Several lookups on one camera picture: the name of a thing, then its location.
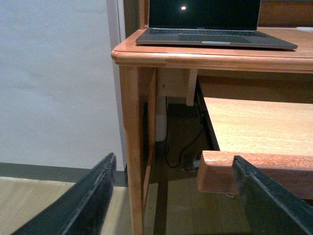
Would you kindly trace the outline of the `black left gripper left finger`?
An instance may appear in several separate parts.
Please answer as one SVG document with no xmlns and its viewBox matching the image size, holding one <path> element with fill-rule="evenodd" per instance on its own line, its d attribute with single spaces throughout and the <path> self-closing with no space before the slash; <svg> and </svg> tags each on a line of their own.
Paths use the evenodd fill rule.
<svg viewBox="0 0 313 235">
<path fill-rule="evenodd" d="M 99 235 L 115 182 L 116 156 L 108 154 L 59 199 L 22 225 L 16 235 Z"/>
</svg>

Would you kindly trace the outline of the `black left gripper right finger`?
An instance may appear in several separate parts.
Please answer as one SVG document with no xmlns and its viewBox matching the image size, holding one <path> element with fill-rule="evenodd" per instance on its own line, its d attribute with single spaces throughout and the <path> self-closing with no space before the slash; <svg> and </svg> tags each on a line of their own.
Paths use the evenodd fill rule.
<svg viewBox="0 0 313 235">
<path fill-rule="evenodd" d="M 311 235 L 313 208 L 243 157 L 232 170 L 240 199 L 255 235 Z"/>
</svg>

